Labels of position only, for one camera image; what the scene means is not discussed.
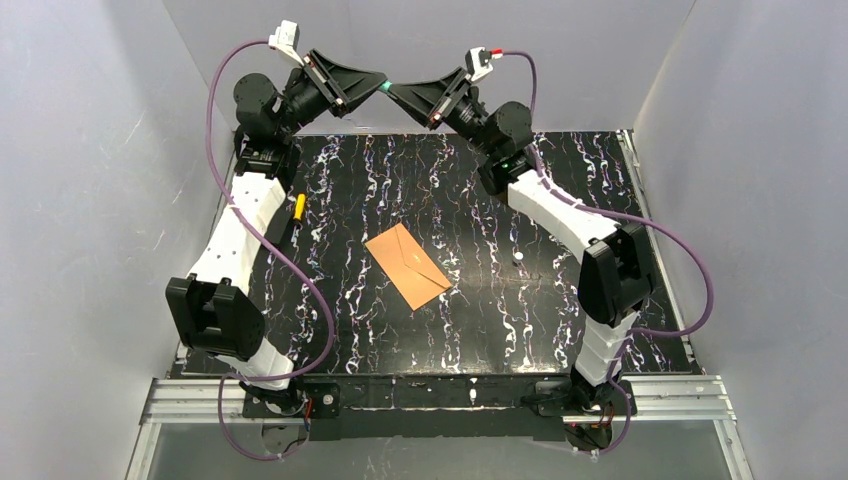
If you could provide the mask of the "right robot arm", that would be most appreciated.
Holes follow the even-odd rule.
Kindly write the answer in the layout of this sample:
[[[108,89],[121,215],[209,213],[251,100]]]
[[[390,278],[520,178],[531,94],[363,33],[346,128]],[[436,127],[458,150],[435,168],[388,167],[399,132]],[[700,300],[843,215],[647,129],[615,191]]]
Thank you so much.
[[[484,190],[577,255],[584,336],[568,379],[552,397],[571,408],[608,404],[619,370],[616,354],[656,289],[645,226],[588,212],[550,180],[534,147],[530,107],[508,101],[488,112],[466,70],[430,82],[386,81],[379,89],[420,125],[445,124],[466,140],[485,158],[477,169]]]

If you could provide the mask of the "orange brown envelope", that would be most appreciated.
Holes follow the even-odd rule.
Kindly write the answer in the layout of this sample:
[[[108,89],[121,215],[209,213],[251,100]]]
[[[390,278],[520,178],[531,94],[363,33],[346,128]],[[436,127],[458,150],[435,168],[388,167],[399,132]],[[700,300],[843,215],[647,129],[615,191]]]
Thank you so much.
[[[389,280],[412,310],[445,293],[452,283],[403,224],[365,242]]]

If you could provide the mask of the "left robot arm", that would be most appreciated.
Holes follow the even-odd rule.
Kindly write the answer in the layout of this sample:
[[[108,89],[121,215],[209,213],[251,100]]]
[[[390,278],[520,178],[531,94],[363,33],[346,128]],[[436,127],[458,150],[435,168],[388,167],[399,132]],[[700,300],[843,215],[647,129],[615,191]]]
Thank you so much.
[[[295,66],[284,88],[261,73],[233,87],[238,127],[237,163],[226,182],[208,160],[226,207],[202,255],[183,277],[173,277],[165,297],[181,343],[234,369],[235,378],[266,391],[284,391],[291,381],[318,367],[335,338],[319,356],[297,368],[267,338],[265,316],[249,297],[253,266],[267,249],[301,280],[318,302],[330,328],[335,318],[314,281],[265,234],[291,188],[301,150],[295,135],[322,114],[341,118],[386,82],[381,72],[338,64],[317,50]]]

